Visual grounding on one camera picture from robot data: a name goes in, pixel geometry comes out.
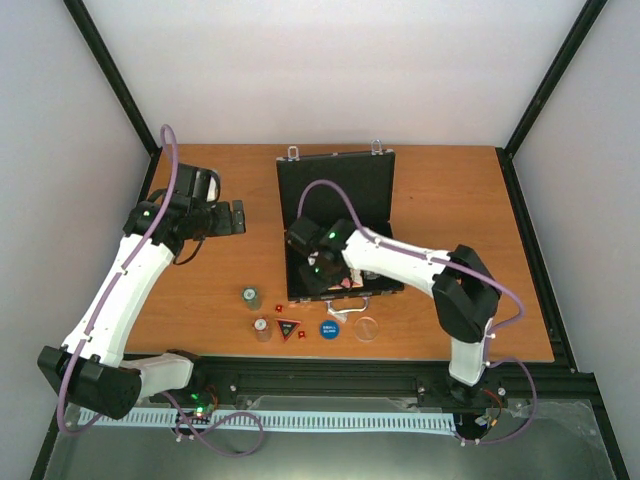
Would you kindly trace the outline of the red back card deck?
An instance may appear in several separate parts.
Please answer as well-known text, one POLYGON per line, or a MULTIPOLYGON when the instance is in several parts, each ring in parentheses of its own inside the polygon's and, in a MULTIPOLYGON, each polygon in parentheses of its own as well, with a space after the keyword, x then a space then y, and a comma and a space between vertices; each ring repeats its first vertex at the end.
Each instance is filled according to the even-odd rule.
POLYGON ((346 277, 344 277, 340 282, 330 286, 329 290, 353 290, 362 288, 363 286, 364 281, 362 272, 358 269, 351 269, 346 277))

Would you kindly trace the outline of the blue small blind button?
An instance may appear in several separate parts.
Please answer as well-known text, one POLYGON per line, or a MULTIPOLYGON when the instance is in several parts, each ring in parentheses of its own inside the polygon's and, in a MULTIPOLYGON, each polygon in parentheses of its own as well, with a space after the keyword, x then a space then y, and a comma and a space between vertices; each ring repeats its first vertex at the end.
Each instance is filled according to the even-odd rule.
POLYGON ((319 334, 325 340, 335 340, 340 334, 340 325, 334 320, 326 320, 320 324, 319 334))

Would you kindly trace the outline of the red poker chip stack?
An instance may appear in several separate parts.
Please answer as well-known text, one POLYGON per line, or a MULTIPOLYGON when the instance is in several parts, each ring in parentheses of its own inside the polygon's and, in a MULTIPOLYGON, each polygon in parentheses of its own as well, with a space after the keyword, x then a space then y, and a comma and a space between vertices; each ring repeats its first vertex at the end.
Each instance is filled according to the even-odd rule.
POLYGON ((253 323, 253 331, 259 342, 268 342, 271 339, 272 331, 269 321, 264 318, 257 318, 253 323))

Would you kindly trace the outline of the black poker set case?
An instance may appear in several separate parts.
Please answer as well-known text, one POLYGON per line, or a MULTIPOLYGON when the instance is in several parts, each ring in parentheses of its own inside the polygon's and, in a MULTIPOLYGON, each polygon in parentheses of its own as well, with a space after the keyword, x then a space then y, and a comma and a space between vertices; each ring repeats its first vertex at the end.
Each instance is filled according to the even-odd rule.
MULTIPOLYGON (((351 220, 342 195, 328 185, 312 186, 317 180, 338 185, 350 200, 363 226, 387 237, 390 223, 395 171, 395 152, 376 141, 374 148, 358 152, 280 157, 276 171, 284 228, 306 216, 324 230, 340 220, 351 220)), ((353 290, 308 292, 298 273, 306 258, 285 245, 287 295, 291 302, 324 301, 349 297, 395 294, 404 285, 375 273, 362 273, 364 286, 353 290)))

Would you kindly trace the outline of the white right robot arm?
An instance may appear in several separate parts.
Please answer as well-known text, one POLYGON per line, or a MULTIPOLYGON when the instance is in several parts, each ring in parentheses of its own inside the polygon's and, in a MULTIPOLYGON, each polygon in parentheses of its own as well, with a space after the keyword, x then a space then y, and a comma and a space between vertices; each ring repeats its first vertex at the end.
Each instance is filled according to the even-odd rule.
POLYGON ((289 227, 285 242, 302 257, 299 272, 313 293, 324 293, 355 272, 369 272, 426 294, 451 338, 449 376, 469 387, 479 383, 501 294, 472 249, 425 249, 359 229, 349 220, 325 229, 306 217, 289 227))

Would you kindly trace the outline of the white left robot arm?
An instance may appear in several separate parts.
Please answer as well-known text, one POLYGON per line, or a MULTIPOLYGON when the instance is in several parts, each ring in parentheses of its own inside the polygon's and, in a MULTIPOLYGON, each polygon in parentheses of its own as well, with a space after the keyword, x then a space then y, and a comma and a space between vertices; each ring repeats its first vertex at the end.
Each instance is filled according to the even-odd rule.
POLYGON ((131 212, 114 263, 80 322, 59 347, 42 348, 37 366, 68 403, 114 420, 144 398, 174 390, 186 402, 201 400, 208 378, 201 359, 184 350, 127 361, 129 335, 155 283, 184 243, 246 230, 241 201, 169 208, 143 201, 131 212))

